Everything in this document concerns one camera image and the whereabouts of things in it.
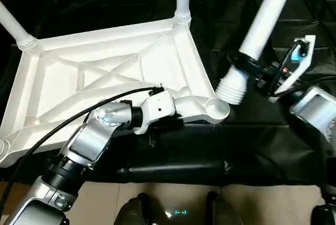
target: black fabric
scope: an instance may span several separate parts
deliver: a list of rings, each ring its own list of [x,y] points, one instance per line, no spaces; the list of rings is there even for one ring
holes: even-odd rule
[[[191,33],[216,88],[229,68],[226,53],[237,50],[262,0],[191,0]],[[172,17],[175,0],[4,0],[29,33],[47,38]],[[0,111],[3,114],[20,52],[0,28]],[[295,37],[317,36],[306,77],[336,74],[336,0],[288,0],[261,62],[279,60]],[[336,95],[334,83],[322,86]],[[117,138],[89,180],[225,185],[314,185],[321,181],[321,136],[307,129],[251,84],[244,103],[232,106],[221,125],[203,122]],[[18,180],[31,183],[55,151],[36,154]],[[8,179],[13,167],[1,169]]]

